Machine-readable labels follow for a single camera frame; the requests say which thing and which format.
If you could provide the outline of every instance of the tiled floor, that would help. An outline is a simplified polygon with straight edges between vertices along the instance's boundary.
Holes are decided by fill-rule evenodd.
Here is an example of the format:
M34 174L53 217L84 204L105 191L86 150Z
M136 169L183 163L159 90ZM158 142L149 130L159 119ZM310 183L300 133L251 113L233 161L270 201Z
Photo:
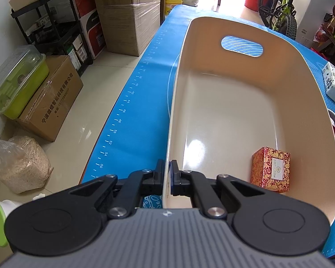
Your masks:
M244 7L244 0L200 0L199 8L261 23L258 13ZM14 194L0 184L0 201L32 200L39 193L49 195L79 183L99 133L113 108L139 57L104 51L82 75L83 89L72 106L53 143L36 138L42 145L54 170L44 188ZM17 134L26 134L18 130ZM9 247L0 247L0 262L11 254Z

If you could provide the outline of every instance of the yellow jug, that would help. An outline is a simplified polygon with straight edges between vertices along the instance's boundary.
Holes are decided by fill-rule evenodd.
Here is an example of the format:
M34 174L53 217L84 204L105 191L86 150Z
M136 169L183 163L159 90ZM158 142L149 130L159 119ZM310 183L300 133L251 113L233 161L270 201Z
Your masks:
M176 5L181 4L182 0L165 0L165 15L168 15Z

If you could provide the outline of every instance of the basket handle hole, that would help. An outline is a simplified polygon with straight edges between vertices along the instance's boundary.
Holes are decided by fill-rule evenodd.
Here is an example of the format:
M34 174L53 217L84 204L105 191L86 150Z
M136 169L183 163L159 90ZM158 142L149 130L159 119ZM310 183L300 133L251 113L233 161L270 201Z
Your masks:
M263 53L263 47L260 44L235 36L225 36L221 40L221 46L223 49L253 57L261 56Z

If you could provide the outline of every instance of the cream plastic basket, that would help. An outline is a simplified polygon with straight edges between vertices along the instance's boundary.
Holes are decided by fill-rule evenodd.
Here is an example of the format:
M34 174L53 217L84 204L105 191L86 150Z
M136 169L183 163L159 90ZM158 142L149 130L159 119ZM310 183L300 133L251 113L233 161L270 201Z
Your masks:
M260 44L259 57L221 46L226 36ZM262 146L290 153L285 195L335 219L335 137L322 94L299 51L286 40L243 23L193 19L175 78L163 207L191 207L170 195L169 162L208 178L225 173L250 181Z

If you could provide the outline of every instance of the blue silicone mat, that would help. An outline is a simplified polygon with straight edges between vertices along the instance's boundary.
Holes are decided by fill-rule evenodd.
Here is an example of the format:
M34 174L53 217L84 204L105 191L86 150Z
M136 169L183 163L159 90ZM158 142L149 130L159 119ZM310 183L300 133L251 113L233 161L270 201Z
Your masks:
M326 61L316 53L253 22L214 11L176 6L150 42L122 90L92 151L83 182L109 173L126 178L135 170L154 169L158 159L165 159L172 89L181 46L190 21L202 16L249 24L279 35L293 44L315 76L327 107L335 112L335 103L325 93L321 73ZM225 48L254 56L261 52L258 45L246 45L245 41L231 39L222 42ZM161 206L159 197L146 199L144 206ZM335 255L335 221L323 254L327 257Z

